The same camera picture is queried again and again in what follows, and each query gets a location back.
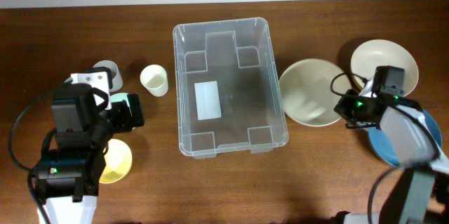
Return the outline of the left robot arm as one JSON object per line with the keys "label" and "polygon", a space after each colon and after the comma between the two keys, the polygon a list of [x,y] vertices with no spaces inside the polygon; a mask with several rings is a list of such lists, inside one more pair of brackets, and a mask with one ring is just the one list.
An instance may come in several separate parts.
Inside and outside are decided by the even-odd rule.
{"label": "left robot arm", "polygon": [[108,142],[145,123],[139,96],[112,103],[96,87],[66,82],[53,91],[51,109],[55,128],[28,173],[29,191],[41,222],[91,223]]}

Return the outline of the blue plastic bowl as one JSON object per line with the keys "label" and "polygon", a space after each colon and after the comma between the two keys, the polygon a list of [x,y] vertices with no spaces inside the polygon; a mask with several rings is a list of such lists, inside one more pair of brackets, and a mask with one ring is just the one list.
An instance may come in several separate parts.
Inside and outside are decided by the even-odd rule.
{"label": "blue plastic bowl", "polygon": [[[423,114],[425,115],[427,127],[430,130],[430,133],[432,134],[432,137],[434,138],[436,144],[439,147],[442,147],[443,136],[441,134],[440,128],[438,127],[438,124],[426,110],[423,111]],[[376,128],[370,128],[367,130],[367,132],[369,143],[374,153],[388,165],[398,166],[398,158],[388,137],[381,130],[378,130]]]}

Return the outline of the beige bowl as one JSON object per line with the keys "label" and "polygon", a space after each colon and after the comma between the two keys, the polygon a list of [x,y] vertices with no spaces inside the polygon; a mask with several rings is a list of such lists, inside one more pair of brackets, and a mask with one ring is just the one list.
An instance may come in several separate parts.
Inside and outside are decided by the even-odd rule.
{"label": "beige bowl", "polygon": [[414,57],[402,46],[384,39],[362,43],[351,56],[350,68],[357,75],[369,79],[378,66],[394,66],[405,70],[404,95],[410,94],[419,80],[419,70]]}
{"label": "beige bowl", "polygon": [[289,66],[279,79],[284,112],[299,124],[329,126],[341,119],[334,111],[340,100],[331,89],[344,93],[351,88],[346,76],[333,78],[342,69],[327,60],[310,58]]}

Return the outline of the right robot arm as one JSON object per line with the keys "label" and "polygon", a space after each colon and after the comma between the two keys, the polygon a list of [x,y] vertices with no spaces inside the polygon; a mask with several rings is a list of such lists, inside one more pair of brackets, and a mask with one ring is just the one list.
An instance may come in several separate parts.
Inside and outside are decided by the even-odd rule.
{"label": "right robot arm", "polygon": [[[405,70],[379,66],[371,79],[363,78],[360,93],[349,89],[339,94],[334,111],[348,129],[375,127],[388,138],[398,166],[382,173],[371,187],[367,212],[346,213],[345,223],[447,223],[448,212],[437,214],[427,206],[431,198],[448,205],[448,157],[436,144],[420,104],[405,98]],[[381,210],[373,212],[373,200],[381,181],[400,169],[401,177]]]}

